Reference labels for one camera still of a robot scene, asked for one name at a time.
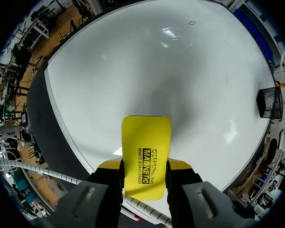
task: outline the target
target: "cable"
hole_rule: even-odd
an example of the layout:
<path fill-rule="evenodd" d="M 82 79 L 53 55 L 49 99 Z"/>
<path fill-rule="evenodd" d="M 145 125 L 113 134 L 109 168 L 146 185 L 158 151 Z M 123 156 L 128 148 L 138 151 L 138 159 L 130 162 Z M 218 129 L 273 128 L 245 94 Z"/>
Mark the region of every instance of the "cable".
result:
<path fill-rule="evenodd" d="M 281 77 L 283 77 L 283 68 L 282 68 L 282 64 L 283 64 L 283 60 L 284 60 L 284 56 L 285 56 L 285 50 L 282 54 L 282 57 L 281 57 L 281 62 L 280 62 L 280 68 L 281 68 Z"/>
<path fill-rule="evenodd" d="M 27 83 L 27 82 L 32 82 L 32 81 L 33 81 L 33 80 L 30 80 L 30 81 L 22 81 L 22 80 L 21 80 L 21 82 L 24 82 L 24 83 Z"/>
<path fill-rule="evenodd" d="M 19 161 L 0 159 L 0 166 L 15 166 L 15 167 L 19 167 L 19 168 L 24 168 L 24 169 L 27 169 L 27 170 L 35 171 L 35 172 L 41 172 L 41 173 L 43 173 L 45 175 L 48 175 L 48 176 L 51 176 L 51 177 L 55 177 L 55 178 L 58 178 L 58 179 L 62 179 L 64 181 L 67 181 L 67 182 L 70 182 L 70 183 L 73 183 L 73 184 L 79 184 L 81 182 L 81 180 L 78 180 L 76 178 L 72 178 L 72 177 L 66 176 L 66 175 L 61 174 L 59 172 L 43 169 L 40 166 L 26 164 L 26 163 L 22 163 L 22 162 L 19 162 Z"/>
<path fill-rule="evenodd" d="M 167 227 L 172 227 L 172 220 L 168 216 L 160 213 L 159 211 L 155 210 L 154 208 L 150 207 L 149 205 L 131 197 L 128 195 L 123 194 L 123 200 L 130 204 L 132 207 L 137 209 L 139 212 L 143 214 L 147 214 L 148 217 L 152 218 L 159 223 L 164 224 Z"/>
<path fill-rule="evenodd" d="M 43 169 L 40 166 L 31 165 L 22 163 L 19 161 L 12 161 L 12 160 L 6 160 L 6 159 L 0 159 L 0 166 L 16 166 L 20 168 L 24 168 L 27 170 L 35 171 L 35 172 L 41 172 L 45 175 L 55 177 L 73 184 L 79 184 L 81 180 L 78 180 L 76 178 L 72 178 L 69 176 L 66 176 L 64 174 L 61 174 L 59 172 L 55 172 L 52 170 Z M 148 217 L 152 218 L 153 220 L 164 224 L 165 226 L 171 228 L 172 227 L 172 220 L 168 216 L 160 213 L 159 211 L 155 210 L 154 208 L 148 206 L 147 204 L 132 198 L 131 196 L 123 194 L 123 200 L 130 204 L 133 208 L 137 209 L 142 214 L 147 215 Z"/>

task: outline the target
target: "chair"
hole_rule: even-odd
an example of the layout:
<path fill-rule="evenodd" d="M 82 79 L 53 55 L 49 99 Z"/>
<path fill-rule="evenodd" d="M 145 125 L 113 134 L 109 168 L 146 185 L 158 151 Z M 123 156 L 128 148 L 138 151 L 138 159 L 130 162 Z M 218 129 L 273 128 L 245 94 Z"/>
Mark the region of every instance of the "chair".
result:
<path fill-rule="evenodd" d="M 36 64 L 29 62 L 32 57 L 32 53 L 29 49 L 19 49 L 17 44 L 15 44 L 12 53 L 16 59 L 16 64 L 18 65 L 17 79 L 20 81 L 22 80 L 27 67 L 29 65 L 36 67 Z"/>

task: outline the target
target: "wire mesh basket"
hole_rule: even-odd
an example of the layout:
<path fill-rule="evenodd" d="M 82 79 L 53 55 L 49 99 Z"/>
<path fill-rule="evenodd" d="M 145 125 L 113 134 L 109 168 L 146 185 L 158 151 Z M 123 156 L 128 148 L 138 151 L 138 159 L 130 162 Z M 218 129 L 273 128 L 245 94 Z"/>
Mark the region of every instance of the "wire mesh basket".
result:
<path fill-rule="evenodd" d="M 256 98 L 261 118 L 282 119 L 283 99 L 280 87 L 261 89 Z"/>

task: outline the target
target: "white table surface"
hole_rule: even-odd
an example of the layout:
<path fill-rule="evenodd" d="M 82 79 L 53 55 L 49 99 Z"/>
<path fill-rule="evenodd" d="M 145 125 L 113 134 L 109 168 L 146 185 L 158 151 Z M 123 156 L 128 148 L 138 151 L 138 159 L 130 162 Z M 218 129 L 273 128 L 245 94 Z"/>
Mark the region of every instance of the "white table surface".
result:
<path fill-rule="evenodd" d="M 95 20 L 50 59 L 46 82 L 88 172 L 121 153 L 123 118 L 161 115 L 172 122 L 169 157 L 219 190 L 259 147 L 269 119 L 259 117 L 256 96 L 275 86 L 245 27 L 201 0 L 149 1 Z M 170 215 L 166 197 L 147 203 Z"/>

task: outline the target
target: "yellow whiteboard eraser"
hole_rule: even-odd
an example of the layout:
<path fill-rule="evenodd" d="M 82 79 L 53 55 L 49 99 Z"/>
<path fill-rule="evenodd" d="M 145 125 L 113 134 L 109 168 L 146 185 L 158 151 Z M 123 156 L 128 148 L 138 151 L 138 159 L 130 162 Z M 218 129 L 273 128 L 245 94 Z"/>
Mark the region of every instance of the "yellow whiteboard eraser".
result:
<path fill-rule="evenodd" d="M 128 116 L 122 123 L 125 194 L 160 200 L 165 189 L 171 122 L 162 116 Z"/>

